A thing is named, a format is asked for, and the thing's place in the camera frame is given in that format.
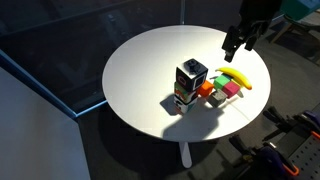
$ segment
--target yellow banana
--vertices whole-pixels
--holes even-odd
[[[230,67],[221,67],[219,69],[217,69],[216,71],[221,71],[229,76],[232,76],[233,79],[238,82],[240,85],[244,86],[245,88],[251,90],[252,89],[252,85],[249,82],[249,80],[246,78],[246,76],[244,76],[241,72],[230,68]]]

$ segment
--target table top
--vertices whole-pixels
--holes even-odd
[[[133,128],[175,142],[199,142],[233,133],[254,120],[270,94],[270,76],[261,57],[241,46],[231,63],[221,49],[226,33],[199,26],[169,26],[147,31],[121,45],[103,72],[103,91],[113,111]],[[176,67],[194,58],[208,69],[207,80],[223,66],[242,72],[252,90],[242,88],[212,108],[204,98],[185,115],[175,113]]]

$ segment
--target red block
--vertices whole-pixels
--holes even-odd
[[[222,91],[228,96],[227,98],[231,98],[240,90],[240,86],[236,83],[230,81],[226,85],[223,86]]]

